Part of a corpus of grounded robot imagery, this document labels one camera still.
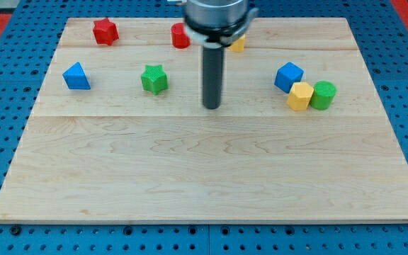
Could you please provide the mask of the yellow block behind arm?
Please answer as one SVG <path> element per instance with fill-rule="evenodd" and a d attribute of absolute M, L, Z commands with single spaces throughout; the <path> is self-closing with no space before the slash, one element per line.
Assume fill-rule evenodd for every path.
<path fill-rule="evenodd" d="M 245 48 L 245 41 L 246 41 L 246 36 L 243 35 L 240 37 L 238 40 L 233 42 L 228 49 L 232 52 L 243 52 Z"/>

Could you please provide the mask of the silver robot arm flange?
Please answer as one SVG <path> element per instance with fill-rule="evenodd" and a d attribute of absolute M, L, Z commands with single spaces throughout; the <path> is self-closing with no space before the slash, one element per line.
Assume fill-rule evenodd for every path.
<path fill-rule="evenodd" d="M 258 16 L 247 0 L 185 0 L 184 32 L 190 40 L 210 49 L 229 47 L 240 39 Z"/>

